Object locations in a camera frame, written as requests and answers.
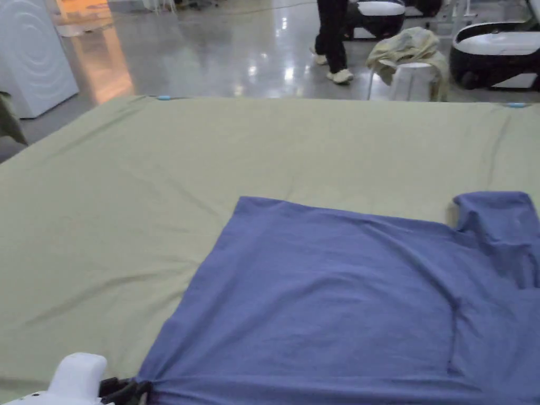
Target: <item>blue clip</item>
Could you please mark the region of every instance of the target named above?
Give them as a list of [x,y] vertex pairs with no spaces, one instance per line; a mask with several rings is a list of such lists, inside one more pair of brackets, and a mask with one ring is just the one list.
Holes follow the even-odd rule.
[[507,103],[507,106],[512,109],[522,109],[524,107],[527,107],[527,103]]

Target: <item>blue t-shirt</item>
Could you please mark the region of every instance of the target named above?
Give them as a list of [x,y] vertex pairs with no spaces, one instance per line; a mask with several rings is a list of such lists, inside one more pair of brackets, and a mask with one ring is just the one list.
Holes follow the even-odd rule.
[[240,198],[141,367],[151,403],[540,398],[532,202],[455,203],[457,229]]

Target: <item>black pants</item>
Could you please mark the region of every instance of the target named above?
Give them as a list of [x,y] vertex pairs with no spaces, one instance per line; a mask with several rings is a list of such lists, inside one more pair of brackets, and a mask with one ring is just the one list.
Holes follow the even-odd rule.
[[341,32],[345,26],[348,0],[317,0],[321,29],[315,40],[315,52],[326,55],[330,72],[347,68],[347,55]]

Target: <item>crumpled cloth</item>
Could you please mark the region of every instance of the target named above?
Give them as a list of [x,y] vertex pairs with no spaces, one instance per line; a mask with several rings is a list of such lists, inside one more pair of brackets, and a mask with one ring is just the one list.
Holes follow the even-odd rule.
[[427,63],[434,67],[436,76],[430,89],[430,100],[446,101],[449,68],[446,58],[438,51],[438,45],[439,38],[431,31],[420,27],[408,28],[376,44],[366,65],[374,69],[383,82],[390,85],[400,64]]

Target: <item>white sneaker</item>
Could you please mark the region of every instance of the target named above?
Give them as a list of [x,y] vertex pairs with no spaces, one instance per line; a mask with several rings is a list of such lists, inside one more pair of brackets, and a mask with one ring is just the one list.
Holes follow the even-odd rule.
[[328,64],[328,61],[326,60],[325,55],[318,55],[317,52],[315,52],[314,47],[309,48],[309,50],[311,51],[311,53],[315,57],[315,63],[317,63],[317,65],[323,66],[323,65]]
[[351,80],[354,79],[354,75],[349,72],[349,69],[342,69],[338,73],[328,72],[326,77],[333,81],[335,84],[349,83]]

